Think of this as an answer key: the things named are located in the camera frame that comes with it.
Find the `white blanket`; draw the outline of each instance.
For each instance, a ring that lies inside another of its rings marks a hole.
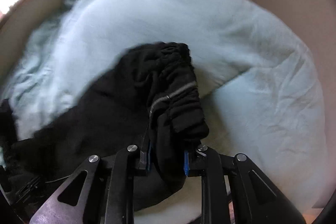
[[[20,138],[73,106],[126,48],[155,41],[190,48],[210,128],[204,143],[246,153],[298,209],[310,208],[326,162],[320,83],[305,44],[249,0],[77,0],[48,61],[33,64],[39,77],[29,58],[16,73],[10,102]],[[200,181],[187,179],[135,222],[185,224],[200,208]]]

